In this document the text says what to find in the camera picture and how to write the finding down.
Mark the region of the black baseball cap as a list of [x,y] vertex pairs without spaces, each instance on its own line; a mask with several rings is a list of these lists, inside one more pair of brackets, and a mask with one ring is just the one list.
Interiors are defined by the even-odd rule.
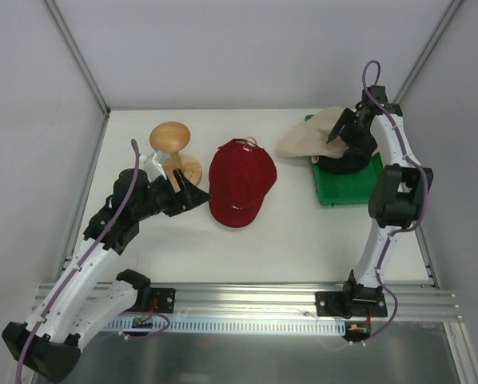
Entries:
[[372,155],[348,149],[340,158],[316,156],[313,161],[322,170],[335,175],[354,174],[362,171],[371,162]]

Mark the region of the cream beige baseball cap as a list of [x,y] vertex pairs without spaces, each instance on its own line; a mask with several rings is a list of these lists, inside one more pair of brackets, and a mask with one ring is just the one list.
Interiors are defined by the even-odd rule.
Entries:
[[282,158],[340,158],[347,150],[346,144],[340,138],[330,143],[327,140],[344,109],[340,106],[324,108],[309,120],[292,128],[279,143],[277,155]]

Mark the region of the red baseball cap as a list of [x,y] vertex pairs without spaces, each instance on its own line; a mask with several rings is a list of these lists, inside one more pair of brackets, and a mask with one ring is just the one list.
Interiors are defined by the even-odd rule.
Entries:
[[269,153],[233,138],[217,149],[209,166],[210,213],[228,228],[247,227],[276,181],[277,168]]

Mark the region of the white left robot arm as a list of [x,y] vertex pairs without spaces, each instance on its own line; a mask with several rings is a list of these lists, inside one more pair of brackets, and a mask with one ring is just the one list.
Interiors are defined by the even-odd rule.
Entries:
[[17,361],[16,381],[27,367],[52,383],[74,370],[90,340],[127,310],[149,312],[151,281],[137,271],[119,273],[94,303],[86,299],[99,276],[138,235],[141,221],[157,214],[177,216],[207,203],[211,196],[180,170],[170,181],[151,181],[144,170],[123,170],[113,193],[90,219],[78,253],[41,304],[24,322],[9,322],[2,339]]

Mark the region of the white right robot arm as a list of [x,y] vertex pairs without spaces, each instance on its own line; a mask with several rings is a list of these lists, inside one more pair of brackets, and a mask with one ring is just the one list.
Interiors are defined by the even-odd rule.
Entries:
[[317,299],[319,315],[379,317],[388,314],[384,272],[402,234],[414,231],[424,216],[433,171],[413,156],[399,105],[388,101],[383,86],[362,91],[356,110],[344,109],[328,140],[340,138],[345,155],[366,161],[379,150],[384,168],[368,200],[372,225],[360,261],[339,291]]

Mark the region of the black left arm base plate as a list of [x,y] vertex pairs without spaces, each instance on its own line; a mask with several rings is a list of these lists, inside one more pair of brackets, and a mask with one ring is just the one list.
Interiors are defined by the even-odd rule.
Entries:
[[172,314],[176,301],[174,288],[150,287],[138,293],[132,312],[140,314]]

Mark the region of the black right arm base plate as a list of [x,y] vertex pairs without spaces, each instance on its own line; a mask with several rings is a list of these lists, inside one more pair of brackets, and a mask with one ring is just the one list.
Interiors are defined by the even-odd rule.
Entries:
[[386,318],[388,309],[382,293],[372,300],[352,300],[343,291],[319,291],[315,293],[318,317]]

